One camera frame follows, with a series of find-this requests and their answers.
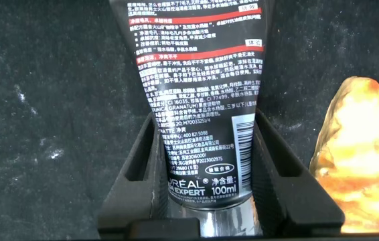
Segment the black plastic holder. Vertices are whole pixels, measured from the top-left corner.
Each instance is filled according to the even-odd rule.
[[[252,190],[264,238],[338,237],[343,212],[259,110],[256,123]],[[167,219],[167,157],[156,126],[150,114],[104,201],[98,216],[102,238],[200,236],[197,220]],[[160,223],[163,232],[146,228]],[[181,230],[179,237],[174,230]]]

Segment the barcode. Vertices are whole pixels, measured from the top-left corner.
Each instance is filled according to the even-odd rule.
[[[250,191],[250,151],[254,134],[255,114],[232,117],[237,158],[239,196]]]

